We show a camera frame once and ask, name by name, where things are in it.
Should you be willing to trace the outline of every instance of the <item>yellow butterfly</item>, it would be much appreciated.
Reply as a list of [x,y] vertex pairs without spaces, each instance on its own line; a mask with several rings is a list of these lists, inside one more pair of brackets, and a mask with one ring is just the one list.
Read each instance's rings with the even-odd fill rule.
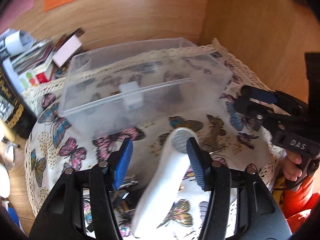
[[35,172],[36,181],[39,187],[42,186],[43,172],[46,168],[45,158],[36,158],[36,149],[31,152],[31,170]]
[[188,200],[181,199],[173,203],[169,214],[165,217],[163,222],[158,226],[168,225],[171,220],[176,221],[184,227],[191,227],[193,225],[192,216],[188,213],[190,210],[190,203]]

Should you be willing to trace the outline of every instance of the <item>butterfly pattern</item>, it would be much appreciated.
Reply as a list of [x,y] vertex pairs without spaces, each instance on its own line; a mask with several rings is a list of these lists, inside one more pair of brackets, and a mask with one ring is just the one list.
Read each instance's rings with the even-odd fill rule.
[[226,61],[224,62],[224,65],[225,65],[228,69],[230,69],[231,71],[234,71],[234,70],[235,70],[235,66],[234,66],[229,60],[226,60]]
[[128,221],[121,222],[119,224],[119,231],[122,237],[127,237],[132,235],[131,223],[129,223]]
[[224,157],[221,157],[221,156],[216,157],[213,159],[213,161],[221,162],[223,165],[226,165],[227,167],[229,167],[229,165],[227,164],[227,161]]
[[[203,128],[203,123],[199,121],[194,120],[185,120],[180,116],[173,116],[168,117],[170,125],[173,129],[176,129],[178,127],[187,127],[194,132],[198,132]],[[164,133],[159,136],[159,143],[160,145],[163,145],[166,138],[169,136],[170,133]]]
[[218,52],[218,51],[215,51],[215,52],[213,52],[213,53],[210,53],[210,55],[211,55],[212,57],[216,57],[216,58],[222,57],[221,53]]
[[203,140],[201,148],[204,151],[215,153],[225,148],[225,145],[219,145],[218,136],[225,136],[227,133],[221,118],[210,114],[207,114],[207,118],[210,122],[210,135]]
[[188,168],[186,174],[184,175],[182,180],[185,179],[189,179],[189,178],[193,178],[195,176],[193,169],[191,168],[191,166]]
[[251,139],[257,139],[259,136],[253,136],[246,133],[238,133],[237,140],[243,145],[246,145],[250,149],[254,149],[254,145],[251,143]]
[[196,70],[202,69],[202,65],[199,64],[199,63],[198,63],[197,61],[195,61],[194,59],[185,57],[185,60],[186,60],[186,61],[190,64],[190,66],[193,67],[194,69],[196,69]]
[[202,224],[201,224],[200,228],[203,225],[203,222],[204,222],[204,219],[205,219],[205,214],[207,213],[208,206],[209,206],[209,202],[207,202],[207,201],[201,201],[199,203],[200,218],[201,218],[201,221],[202,221]]
[[72,99],[77,98],[79,92],[84,91],[87,88],[87,86],[91,85],[95,81],[96,81],[95,78],[90,78],[90,79],[82,81],[78,84],[70,86],[66,91],[66,98],[65,99],[72,100]]
[[127,137],[132,141],[137,141],[142,140],[145,134],[139,128],[133,127],[93,140],[92,143],[97,147],[98,162],[107,160],[110,154],[116,150],[116,142],[123,141]]
[[234,98],[233,95],[229,95],[224,92],[220,95],[219,99],[227,99],[230,101],[230,103],[234,103],[236,100],[236,98]]
[[66,130],[71,124],[65,117],[58,116],[59,103],[54,103],[50,108],[46,109],[38,119],[38,123],[51,124],[52,141],[54,147],[58,147],[61,143]]
[[[97,101],[97,100],[99,100],[99,99],[101,99],[101,98],[102,98],[102,96],[101,96],[100,93],[98,93],[98,92],[97,92],[97,93],[94,93],[94,94],[92,95],[92,97],[91,97],[90,102]],[[95,112],[95,108],[94,108],[94,107],[91,107],[91,108],[85,109],[84,112],[85,112],[86,114],[93,114],[93,113]]]
[[258,174],[260,178],[263,180],[264,184],[268,187],[270,185],[271,180],[273,179],[273,165],[268,163],[262,169],[259,170]]
[[162,66],[162,65],[163,64],[161,61],[150,61],[147,63],[137,64],[137,65],[130,66],[127,68],[123,68],[121,71],[131,70],[131,71],[141,72],[143,75],[145,75],[145,74],[154,73],[155,71],[153,68],[158,67],[158,66]]
[[254,163],[250,163],[247,168],[252,168],[254,169],[256,172],[258,172],[257,166]]
[[107,85],[118,87],[121,84],[121,80],[122,80],[122,77],[113,78],[111,76],[106,76],[101,80],[100,83],[97,84],[97,88],[104,87]]
[[142,75],[141,74],[134,74],[132,75],[128,82],[133,82],[136,81],[138,83],[139,86],[141,86],[141,82],[142,82]]
[[88,225],[92,223],[92,215],[91,215],[91,206],[90,206],[90,198],[86,197],[83,199],[83,213],[84,219]]
[[236,74],[233,74],[232,77],[230,78],[229,82],[228,82],[228,85],[231,84],[231,82],[234,82],[236,84],[241,84],[243,81],[242,81],[241,77],[239,77]]
[[82,166],[82,161],[87,157],[87,150],[84,147],[79,147],[75,138],[69,137],[65,144],[60,148],[59,155],[70,157],[71,167],[75,171],[79,171]]
[[204,68],[204,69],[203,69],[203,73],[204,73],[204,74],[207,74],[207,75],[212,75],[211,70],[208,69],[208,68]]
[[164,73],[164,82],[169,82],[173,80],[179,80],[190,77],[186,73],[173,73],[171,71],[167,71]]
[[171,220],[179,223],[184,227],[191,227],[193,225],[192,216],[188,213],[190,210],[190,203],[186,199],[180,199],[178,202],[174,202],[169,213],[163,220],[163,222],[157,227],[168,225]]
[[34,172],[38,186],[42,187],[43,172],[47,166],[46,159],[45,158],[41,158],[40,160],[37,159],[36,149],[33,149],[30,157],[31,157],[31,170]]
[[56,96],[52,93],[47,93],[42,97],[41,107],[43,110],[47,109],[54,101],[56,100]]
[[70,163],[65,162],[65,163],[63,164],[63,168],[62,168],[61,174],[62,174],[67,168],[72,168],[72,166],[70,165]]
[[230,115],[230,123],[237,131],[242,131],[245,126],[251,130],[259,131],[261,127],[260,123],[255,122],[255,120],[251,117],[237,113],[233,103],[226,102],[226,105],[227,111]]

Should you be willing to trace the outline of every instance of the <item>pink eraser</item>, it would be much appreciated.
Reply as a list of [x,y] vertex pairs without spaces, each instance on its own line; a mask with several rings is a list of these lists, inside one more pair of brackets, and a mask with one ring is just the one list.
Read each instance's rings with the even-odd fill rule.
[[53,55],[52,59],[58,67],[61,67],[80,47],[82,43],[76,35],[73,35],[62,47]]

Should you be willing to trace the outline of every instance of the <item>wooden wall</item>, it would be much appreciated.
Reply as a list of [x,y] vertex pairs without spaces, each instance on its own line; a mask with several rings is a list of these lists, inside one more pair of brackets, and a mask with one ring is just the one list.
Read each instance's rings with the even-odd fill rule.
[[43,0],[11,27],[60,38],[78,27],[90,49],[122,42],[185,37],[198,43],[207,0],[76,0],[44,12]]
[[320,51],[320,25],[292,0],[208,0],[201,45],[218,38],[272,89],[308,100],[305,51]]

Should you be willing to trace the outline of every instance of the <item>finger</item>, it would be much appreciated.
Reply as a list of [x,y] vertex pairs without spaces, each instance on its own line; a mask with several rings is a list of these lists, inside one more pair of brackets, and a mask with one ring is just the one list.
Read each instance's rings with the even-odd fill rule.
[[287,156],[284,158],[283,166],[291,176],[300,177],[302,175],[302,170],[300,170]]
[[292,161],[295,164],[301,164],[302,158],[299,154],[286,150],[287,152],[287,157],[289,158],[290,161]]
[[286,169],[283,169],[283,174],[288,180],[296,181],[298,179],[296,176],[292,176],[290,173],[288,173]]

